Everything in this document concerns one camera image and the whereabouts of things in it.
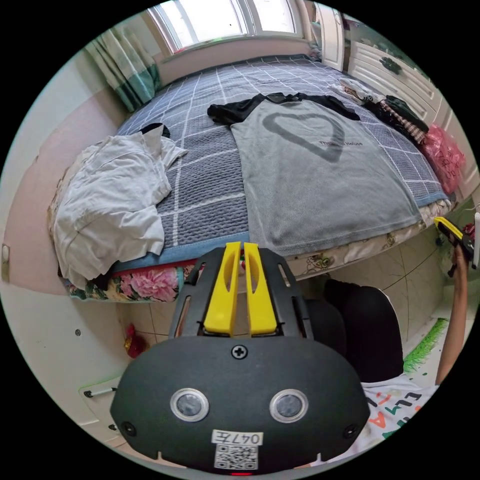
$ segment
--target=screw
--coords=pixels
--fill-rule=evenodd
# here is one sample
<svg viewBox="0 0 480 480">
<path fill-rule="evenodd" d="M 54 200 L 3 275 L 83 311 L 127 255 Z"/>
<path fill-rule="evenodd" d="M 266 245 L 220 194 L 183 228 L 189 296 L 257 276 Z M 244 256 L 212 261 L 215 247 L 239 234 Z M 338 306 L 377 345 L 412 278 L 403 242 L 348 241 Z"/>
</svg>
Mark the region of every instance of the screw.
<svg viewBox="0 0 480 480">
<path fill-rule="evenodd" d="M 343 431 L 343 436 L 346 439 L 351 439 L 359 430 L 359 426 L 352 424 L 349 425 L 344 431 Z"/>
<path fill-rule="evenodd" d="M 248 355 L 249 351 L 243 345 L 236 345 L 231 349 L 231 354 L 234 359 L 242 360 Z"/>
<path fill-rule="evenodd" d="M 137 429 L 129 421 L 124 421 L 121 424 L 121 427 L 125 430 L 125 433 L 131 437 L 134 437 L 137 434 Z"/>
</svg>

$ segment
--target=qr code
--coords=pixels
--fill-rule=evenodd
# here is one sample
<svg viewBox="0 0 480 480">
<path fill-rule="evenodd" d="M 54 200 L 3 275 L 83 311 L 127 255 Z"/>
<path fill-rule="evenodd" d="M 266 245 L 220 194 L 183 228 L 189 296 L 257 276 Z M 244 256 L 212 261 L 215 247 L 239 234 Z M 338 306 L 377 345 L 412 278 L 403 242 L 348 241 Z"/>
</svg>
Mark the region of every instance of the qr code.
<svg viewBox="0 0 480 480">
<path fill-rule="evenodd" d="M 259 467 L 259 448 L 254 445 L 217 445 L 215 468 L 256 470 Z"/>
</svg>

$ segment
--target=gray plaid bedspread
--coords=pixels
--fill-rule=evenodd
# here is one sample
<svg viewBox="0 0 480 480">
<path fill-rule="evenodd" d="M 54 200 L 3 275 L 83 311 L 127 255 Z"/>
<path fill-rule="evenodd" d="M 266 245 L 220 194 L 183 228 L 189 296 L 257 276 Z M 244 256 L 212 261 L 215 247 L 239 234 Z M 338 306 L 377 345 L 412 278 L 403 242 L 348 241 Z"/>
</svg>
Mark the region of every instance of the gray plaid bedspread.
<svg viewBox="0 0 480 480">
<path fill-rule="evenodd" d="M 119 128 L 119 135 L 162 122 L 176 144 L 189 153 L 167 172 L 172 192 L 157 206 L 165 230 L 163 252 L 118 263 L 115 271 L 178 263 L 225 242 L 248 241 L 240 156 L 229 128 L 207 116 L 211 104 L 238 102 L 258 93 L 336 96 L 329 85 L 346 76 L 304 55 L 264 57 L 177 80 L 134 113 Z M 427 160 L 408 139 L 367 109 L 338 98 L 360 116 L 419 207 L 447 198 Z"/>
</svg>

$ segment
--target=window sill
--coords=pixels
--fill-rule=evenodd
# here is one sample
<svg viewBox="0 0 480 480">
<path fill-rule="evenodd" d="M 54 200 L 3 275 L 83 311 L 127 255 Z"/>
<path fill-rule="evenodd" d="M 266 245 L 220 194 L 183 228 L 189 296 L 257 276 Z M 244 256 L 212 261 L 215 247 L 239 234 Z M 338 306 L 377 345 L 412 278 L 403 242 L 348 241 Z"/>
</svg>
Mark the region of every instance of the window sill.
<svg viewBox="0 0 480 480">
<path fill-rule="evenodd" d="M 244 40 L 290 40 L 292 42 L 300 42 L 300 43 L 308 43 L 308 40 L 305 38 L 299 37 L 294 34 L 287 34 L 287 35 L 242 35 L 242 36 L 232 36 L 229 38 L 223 38 L 222 40 L 207 40 L 202 43 L 196 43 L 195 45 L 186 47 L 180 51 L 173 52 L 170 56 L 161 60 L 160 64 L 167 64 L 168 62 L 177 59 L 185 54 L 193 52 L 195 50 L 202 50 L 213 45 L 220 45 L 220 44 L 227 44 L 231 42 L 241 42 Z"/>
</svg>

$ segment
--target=pink wall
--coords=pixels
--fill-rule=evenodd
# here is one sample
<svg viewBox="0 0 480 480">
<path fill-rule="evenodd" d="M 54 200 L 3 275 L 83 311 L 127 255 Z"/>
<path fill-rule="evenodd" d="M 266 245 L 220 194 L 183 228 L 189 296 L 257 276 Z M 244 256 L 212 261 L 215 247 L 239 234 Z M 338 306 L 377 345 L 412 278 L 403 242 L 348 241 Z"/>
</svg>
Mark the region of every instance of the pink wall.
<svg viewBox="0 0 480 480">
<path fill-rule="evenodd" d="M 126 112 L 106 88 L 76 108 L 50 134 L 23 175 L 6 222 L 10 283 L 36 292 L 66 295 L 47 230 L 47 208 L 64 171 L 86 147 L 113 135 Z"/>
<path fill-rule="evenodd" d="M 158 64 L 162 82 L 167 85 L 185 75 L 216 65 L 269 55 L 297 55 L 308 52 L 309 44 L 301 38 L 243 38 L 183 51 L 167 61 L 162 61 L 161 53 L 154 59 Z"/>
</svg>

